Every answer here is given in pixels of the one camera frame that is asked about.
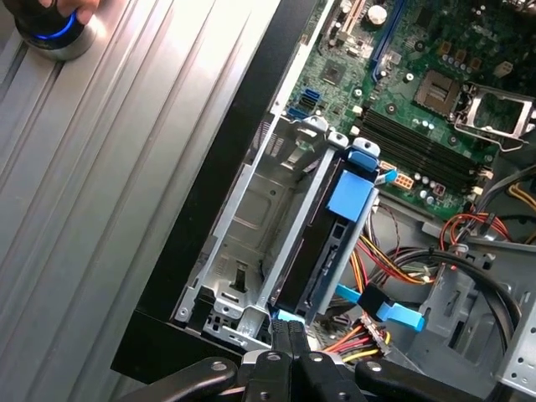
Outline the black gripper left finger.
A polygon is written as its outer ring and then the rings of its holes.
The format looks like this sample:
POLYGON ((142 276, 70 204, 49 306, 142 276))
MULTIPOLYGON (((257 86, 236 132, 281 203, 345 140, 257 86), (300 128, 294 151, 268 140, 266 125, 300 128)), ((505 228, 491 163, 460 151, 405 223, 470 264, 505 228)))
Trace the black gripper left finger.
POLYGON ((240 365, 205 358, 144 388, 145 401, 288 401, 293 321, 274 320, 269 350, 248 352, 240 365))

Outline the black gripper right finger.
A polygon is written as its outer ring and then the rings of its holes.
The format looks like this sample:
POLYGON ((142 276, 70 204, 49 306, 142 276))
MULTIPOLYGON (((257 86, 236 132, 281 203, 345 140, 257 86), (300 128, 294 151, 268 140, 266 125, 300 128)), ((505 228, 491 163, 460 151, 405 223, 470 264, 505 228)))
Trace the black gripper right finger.
POLYGON ((481 398, 384 358, 354 370, 313 352, 301 322, 289 322, 289 395, 296 401, 480 401, 481 398))

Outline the person's hand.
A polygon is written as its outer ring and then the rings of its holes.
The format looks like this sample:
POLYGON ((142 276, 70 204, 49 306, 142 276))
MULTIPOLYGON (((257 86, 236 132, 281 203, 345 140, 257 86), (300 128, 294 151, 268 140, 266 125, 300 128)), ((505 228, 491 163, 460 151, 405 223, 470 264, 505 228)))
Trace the person's hand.
POLYGON ((86 25, 100 6, 100 0, 57 0, 56 8, 62 16, 75 14, 77 20, 86 25))

